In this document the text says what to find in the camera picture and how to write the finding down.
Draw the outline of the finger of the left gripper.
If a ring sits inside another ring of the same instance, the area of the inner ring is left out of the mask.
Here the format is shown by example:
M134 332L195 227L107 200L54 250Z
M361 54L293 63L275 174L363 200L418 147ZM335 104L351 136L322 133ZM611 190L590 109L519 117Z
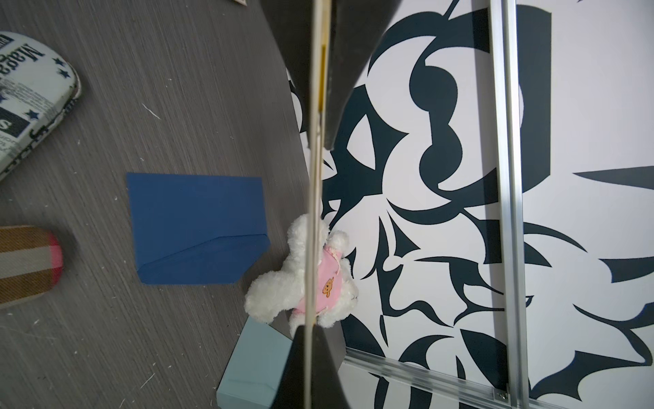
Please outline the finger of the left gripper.
M306 0L264 0L263 13L274 36L296 95L309 119L313 2Z
M332 3L325 149L334 148L347 102L399 6L399 1L343 0Z

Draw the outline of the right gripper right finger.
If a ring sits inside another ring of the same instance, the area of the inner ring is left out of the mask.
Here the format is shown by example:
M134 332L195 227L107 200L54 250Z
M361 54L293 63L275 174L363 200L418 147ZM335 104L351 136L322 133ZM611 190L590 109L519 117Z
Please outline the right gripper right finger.
M338 376L346 355L340 325L313 329L313 408L346 409L347 402Z

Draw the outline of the cream envelope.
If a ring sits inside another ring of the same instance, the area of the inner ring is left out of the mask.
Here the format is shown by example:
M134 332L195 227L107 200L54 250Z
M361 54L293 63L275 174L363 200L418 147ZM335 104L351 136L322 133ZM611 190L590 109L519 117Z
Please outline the cream envelope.
M316 277L320 263L320 206L325 139L325 104L330 44L331 1L313 2L308 143L310 184L308 191L307 255L305 267L305 392L304 407L312 406L313 329L316 324Z

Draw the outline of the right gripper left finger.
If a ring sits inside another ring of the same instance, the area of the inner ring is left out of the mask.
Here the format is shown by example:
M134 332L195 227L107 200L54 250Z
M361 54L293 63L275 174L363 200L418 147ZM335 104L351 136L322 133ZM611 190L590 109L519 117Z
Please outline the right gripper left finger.
M279 383L271 409L292 409L304 407L305 392L305 332L301 325L296 331L288 359Z

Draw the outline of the light blue envelope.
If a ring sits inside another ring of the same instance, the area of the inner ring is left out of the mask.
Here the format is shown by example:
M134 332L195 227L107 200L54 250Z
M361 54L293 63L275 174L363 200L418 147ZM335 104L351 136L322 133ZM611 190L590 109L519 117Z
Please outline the light blue envelope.
M221 409L271 407L292 341L249 318L216 390Z

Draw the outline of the dark blue envelope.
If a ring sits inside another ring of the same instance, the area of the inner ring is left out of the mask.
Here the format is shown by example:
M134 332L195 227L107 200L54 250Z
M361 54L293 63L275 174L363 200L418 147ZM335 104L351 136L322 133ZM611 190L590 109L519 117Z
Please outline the dark blue envelope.
M259 177L129 173L126 181L146 285L233 284L270 246Z

